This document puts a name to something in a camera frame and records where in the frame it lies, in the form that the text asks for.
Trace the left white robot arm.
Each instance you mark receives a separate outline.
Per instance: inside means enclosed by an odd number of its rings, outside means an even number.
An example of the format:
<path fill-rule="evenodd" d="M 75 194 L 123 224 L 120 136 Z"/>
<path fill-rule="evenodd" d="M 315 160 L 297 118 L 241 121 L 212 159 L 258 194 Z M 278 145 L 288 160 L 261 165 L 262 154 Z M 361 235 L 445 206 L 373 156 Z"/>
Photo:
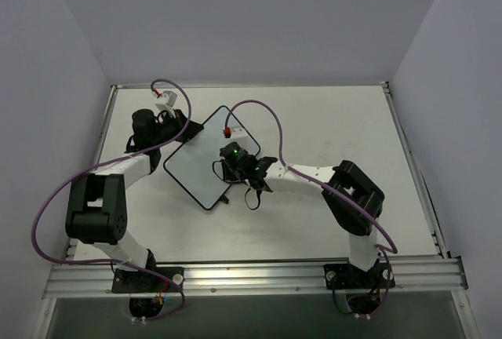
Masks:
<path fill-rule="evenodd" d="M 180 109 L 140 109 L 132 114 L 133 134 L 125 158 L 85 173 L 71 183 L 65 230 L 68 237 L 91 245 L 131 271 L 129 280 L 140 291 L 152 290 L 158 281 L 153 253 L 127 231 L 126 190 L 156 171 L 168 141 L 187 143 L 204 125 L 187 118 Z"/>

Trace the black framed whiteboard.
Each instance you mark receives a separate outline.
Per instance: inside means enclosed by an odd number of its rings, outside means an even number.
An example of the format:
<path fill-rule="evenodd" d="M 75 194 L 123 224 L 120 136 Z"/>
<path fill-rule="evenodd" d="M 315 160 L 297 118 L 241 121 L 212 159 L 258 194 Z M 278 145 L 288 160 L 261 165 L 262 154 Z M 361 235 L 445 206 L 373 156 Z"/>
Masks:
<path fill-rule="evenodd" d="M 226 127 L 243 127 L 249 134 L 251 155 L 260 154 L 260 145 L 236 118 L 230 108 L 219 106 L 202 124 L 204 130 L 187 143 L 180 145 L 164 161 L 164 170 L 204 209 L 211 210 L 220 197 L 231 187 L 222 181 L 220 149 L 223 148 L 223 130 Z"/>

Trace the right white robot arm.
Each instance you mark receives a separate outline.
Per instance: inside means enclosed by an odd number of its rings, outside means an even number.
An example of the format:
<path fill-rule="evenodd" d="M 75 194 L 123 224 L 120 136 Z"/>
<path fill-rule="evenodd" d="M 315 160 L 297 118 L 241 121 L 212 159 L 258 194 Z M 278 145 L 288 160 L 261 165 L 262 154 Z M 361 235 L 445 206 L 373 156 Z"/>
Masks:
<path fill-rule="evenodd" d="M 349 279 L 366 286 L 377 276 L 377 224 L 384 193 L 353 163 L 301 166 L 261 159 L 232 141 L 220 149 L 224 172 L 258 194 L 291 192 L 323 199 L 349 238 Z"/>

